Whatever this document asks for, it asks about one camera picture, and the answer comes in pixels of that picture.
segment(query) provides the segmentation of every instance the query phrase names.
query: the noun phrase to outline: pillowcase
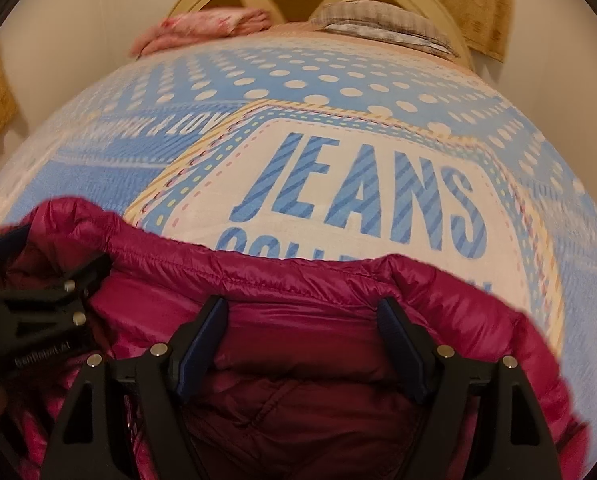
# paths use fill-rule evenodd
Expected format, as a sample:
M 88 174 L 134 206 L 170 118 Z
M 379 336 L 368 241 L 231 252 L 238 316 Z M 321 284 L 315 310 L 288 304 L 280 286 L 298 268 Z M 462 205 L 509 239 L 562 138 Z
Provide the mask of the pillowcase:
M 334 23 L 323 28 L 327 32 L 335 34 L 345 34 L 346 36 L 354 36 L 355 38 L 365 38 L 366 40 L 383 41 L 384 43 L 392 43 L 399 46 L 406 46 L 427 54 L 442 57 L 443 59 L 453 59 L 454 53 L 446 46 L 435 43 L 432 40 L 421 38 L 412 34 L 403 34 L 402 32 L 392 32 L 384 28 L 371 27 L 369 25 L 362 25 L 359 23 Z
M 418 36 L 453 53 L 449 38 L 434 23 L 416 12 L 372 0 L 347 0 L 328 4 L 310 20 L 319 28 L 336 24 L 360 24 Z

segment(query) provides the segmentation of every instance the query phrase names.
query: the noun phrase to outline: white dot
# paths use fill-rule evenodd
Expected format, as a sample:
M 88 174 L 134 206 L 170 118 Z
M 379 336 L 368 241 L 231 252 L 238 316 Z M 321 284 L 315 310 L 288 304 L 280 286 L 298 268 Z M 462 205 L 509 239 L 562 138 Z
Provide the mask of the white dot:
M 408 103 L 407 101 L 397 101 L 396 104 L 399 108 L 402 108 L 403 110 L 411 114 L 414 114 L 418 111 L 418 108 L 415 105 Z
M 503 130 L 502 128 L 498 129 L 499 136 L 501 136 L 505 140 L 511 140 L 511 135 L 507 133 L 507 130 Z
M 371 105 L 367 107 L 367 110 L 369 110 L 371 114 L 381 117 L 391 117 L 393 115 L 392 110 L 384 106 Z
M 287 88 L 305 88 L 307 83 L 305 81 L 301 81 L 300 79 L 292 79 L 291 81 L 285 81 L 284 85 Z
M 558 182 L 553 176 L 550 177 L 549 179 L 551 181 L 551 183 L 553 184 L 553 186 L 560 191 L 561 193 L 563 192 L 563 186 L 561 186 L 561 183 Z
M 489 136 L 489 141 L 494 144 L 495 146 L 498 146 L 499 148 L 504 148 L 505 144 L 502 142 L 501 139 L 499 139 L 498 137 L 494 137 L 494 136 Z
M 579 179 L 575 178 L 574 180 L 572 180 L 571 185 L 573 186 L 574 191 L 579 195 L 585 193 L 585 186 L 582 185 L 582 182 Z
M 372 83 L 369 85 L 372 90 L 376 90 L 377 92 L 389 92 L 389 88 L 383 85 L 379 85 L 377 83 Z
M 533 164 L 534 166 L 536 164 L 538 164 L 538 161 L 536 160 L 536 157 L 534 155 L 531 155 L 528 152 L 525 152 L 525 158 L 530 162 L 530 164 Z
M 199 81 L 198 83 L 194 83 L 192 85 L 192 90 L 200 90 L 201 88 L 204 88 L 205 86 L 207 86 L 210 83 L 211 83 L 211 81 Z
M 260 99 L 261 97 L 265 97 L 269 90 L 265 90 L 264 88 L 257 88 L 256 90 L 249 90 L 243 94 L 243 97 L 246 99 Z
M 433 95 L 429 95 L 429 94 L 419 95 L 419 100 L 423 101 L 424 103 L 428 103 L 428 104 L 438 103 L 438 99 L 436 99 Z
M 363 95 L 363 92 L 361 92 L 358 88 L 341 88 L 341 94 L 346 97 L 360 97 Z
M 234 84 L 236 86 L 243 86 L 243 85 L 249 85 L 249 84 L 253 83 L 254 81 L 256 81 L 256 79 L 253 77 L 243 77 L 242 79 L 237 79 L 236 81 L 234 81 Z
M 451 135 L 452 129 L 445 123 L 427 123 L 428 129 L 438 135 Z
M 194 101 L 204 101 L 205 99 L 209 99 L 211 96 L 216 95 L 216 90 L 205 90 L 201 92 L 196 97 L 194 97 Z
M 464 120 L 466 120 L 470 124 L 476 124 L 476 119 L 474 119 L 470 114 L 460 114 Z
M 529 164 L 527 164 L 524 160 L 519 160 L 518 165 L 521 169 L 527 173 L 529 176 L 534 176 L 534 168 L 532 168 Z
M 313 94 L 305 96 L 303 101 L 310 105 L 326 105 L 328 104 L 329 99 L 324 95 Z

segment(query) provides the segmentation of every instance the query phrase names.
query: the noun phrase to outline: bed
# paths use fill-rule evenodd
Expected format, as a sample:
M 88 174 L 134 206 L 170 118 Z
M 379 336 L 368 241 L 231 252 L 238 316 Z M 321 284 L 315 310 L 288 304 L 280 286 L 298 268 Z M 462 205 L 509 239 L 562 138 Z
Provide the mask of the bed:
M 0 173 L 0 224 L 84 196 L 165 237 L 270 258 L 404 253 L 525 311 L 562 360 L 597 460 L 597 208 L 520 110 L 455 62 L 282 25 L 339 0 L 243 5 L 278 24 L 132 62 L 57 111 Z

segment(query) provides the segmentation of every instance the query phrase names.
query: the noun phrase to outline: magenta puffer jacket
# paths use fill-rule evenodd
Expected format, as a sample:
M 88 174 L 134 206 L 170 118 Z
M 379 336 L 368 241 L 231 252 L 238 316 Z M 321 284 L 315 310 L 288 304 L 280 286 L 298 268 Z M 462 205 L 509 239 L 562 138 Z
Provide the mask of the magenta puffer jacket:
M 211 294 L 230 304 L 212 368 L 184 417 L 210 478 L 390 479 L 422 422 L 397 389 L 376 329 L 376 305 L 393 296 L 439 344 L 495 362 L 514 355 L 527 374 L 557 444 L 563 478 L 582 475 L 587 427 L 571 412 L 559 367 L 528 318 L 461 280 L 401 255 L 360 262 L 270 260 L 159 238 L 79 199 L 42 204 L 9 277 L 30 286 L 73 269 L 92 251 L 114 261 L 91 298 L 99 344 L 122 359 L 167 341 Z M 76 370 L 42 387 L 57 416 Z M 38 476 L 46 437 L 23 401 L 16 407 Z M 465 445 L 449 478 L 467 458 Z M 143 478 L 155 479 L 137 442 Z

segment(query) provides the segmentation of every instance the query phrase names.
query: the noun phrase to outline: white wall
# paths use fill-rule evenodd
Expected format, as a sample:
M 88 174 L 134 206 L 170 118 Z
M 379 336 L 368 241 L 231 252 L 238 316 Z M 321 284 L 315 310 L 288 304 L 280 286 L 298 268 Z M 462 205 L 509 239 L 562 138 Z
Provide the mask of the white wall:
M 504 64 L 477 71 L 534 121 L 597 202 L 597 16 L 585 0 L 516 0 Z
M 1 27 L 0 45 L 31 130 L 114 67 L 101 0 L 21 0 Z

